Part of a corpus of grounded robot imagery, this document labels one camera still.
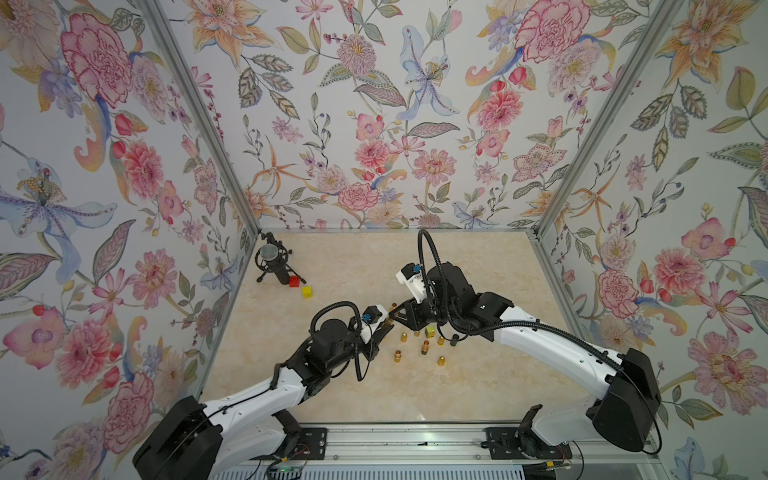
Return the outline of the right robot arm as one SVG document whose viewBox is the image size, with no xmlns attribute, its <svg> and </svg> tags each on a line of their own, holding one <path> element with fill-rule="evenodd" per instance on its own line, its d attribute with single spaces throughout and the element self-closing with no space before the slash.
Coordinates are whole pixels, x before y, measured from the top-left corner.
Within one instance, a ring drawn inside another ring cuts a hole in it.
<svg viewBox="0 0 768 480">
<path fill-rule="evenodd" d="M 515 348 L 569 377 L 587 393 L 568 404 L 532 406 L 513 433 L 491 448 L 515 449 L 539 459 L 584 440 L 604 440 L 632 453 L 648 454 L 650 434 L 658 434 L 661 395 L 650 359 L 630 348 L 600 348 L 546 324 L 494 292 L 478 293 L 462 270 L 443 262 L 430 233 L 417 235 L 418 261 L 396 275 L 410 299 L 391 318 L 413 332 L 428 327 L 453 329 L 453 343 L 471 338 Z"/>
</svg>

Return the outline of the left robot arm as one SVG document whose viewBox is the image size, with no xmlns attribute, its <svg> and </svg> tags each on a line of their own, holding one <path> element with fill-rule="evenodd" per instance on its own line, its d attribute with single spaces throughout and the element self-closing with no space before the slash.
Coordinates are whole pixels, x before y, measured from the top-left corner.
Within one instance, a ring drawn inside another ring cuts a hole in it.
<svg viewBox="0 0 768 480">
<path fill-rule="evenodd" d="M 308 337 L 270 378 L 224 398 L 178 400 L 135 453 L 142 479 L 207 479 L 255 457 L 285 456 L 301 427 L 291 408 L 317 395 L 335 374 L 372 361 L 392 327 L 381 305 L 360 310 L 350 301 L 321 309 Z"/>
</svg>

